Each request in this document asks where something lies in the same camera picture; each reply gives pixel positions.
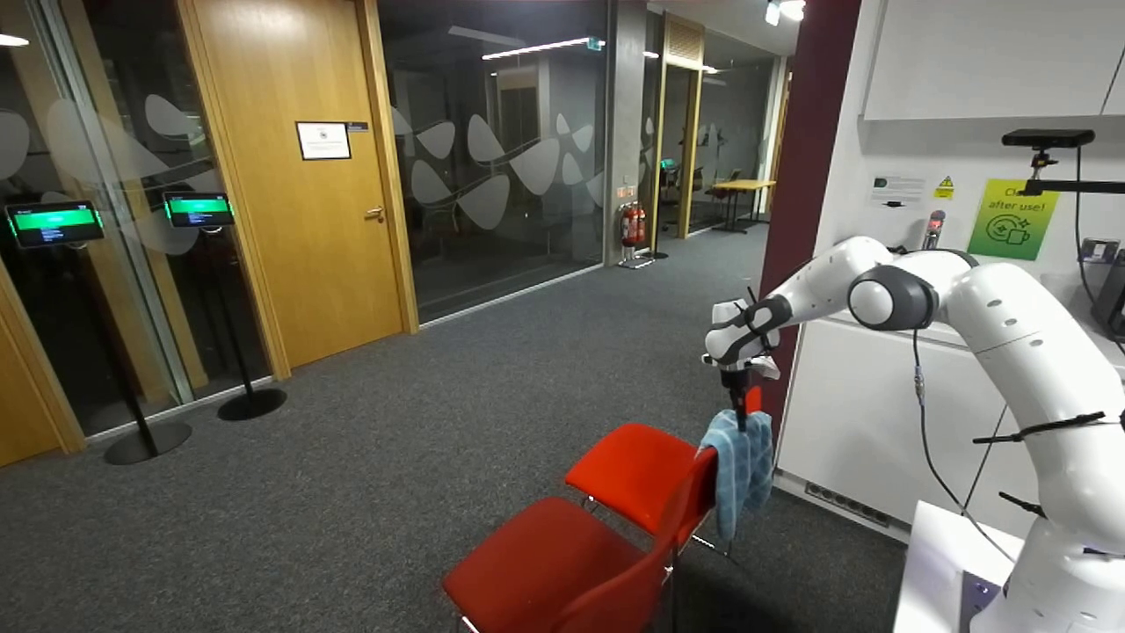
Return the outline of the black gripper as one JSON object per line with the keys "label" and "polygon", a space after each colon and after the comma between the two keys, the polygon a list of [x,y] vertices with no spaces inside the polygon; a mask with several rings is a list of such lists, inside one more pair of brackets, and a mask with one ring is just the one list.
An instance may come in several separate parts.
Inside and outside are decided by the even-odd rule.
{"label": "black gripper", "polygon": [[721,385],[732,395],[726,413],[739,428],[750,428],[752,415],[752,395],[746,391],[780,375],[772,352],[780,350],[780,328],[786,320],[790,307],[785,299],[726,299],[710,307],[702,362],[721,372]]}

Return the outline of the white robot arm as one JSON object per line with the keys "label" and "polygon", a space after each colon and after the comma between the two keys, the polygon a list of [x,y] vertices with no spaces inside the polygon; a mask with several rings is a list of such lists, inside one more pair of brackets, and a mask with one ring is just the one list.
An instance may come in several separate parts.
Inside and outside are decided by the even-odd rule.
{"label": "white robot arm", "polygon": [[1035,524],[969,633],[1125,633],[1125,388],[1087,328],[1021,264],[849,237],[762,299],[716,302],[702,362],[743,371],[785,328],[841,311],[869,332],[950,328],[1016,420]]}

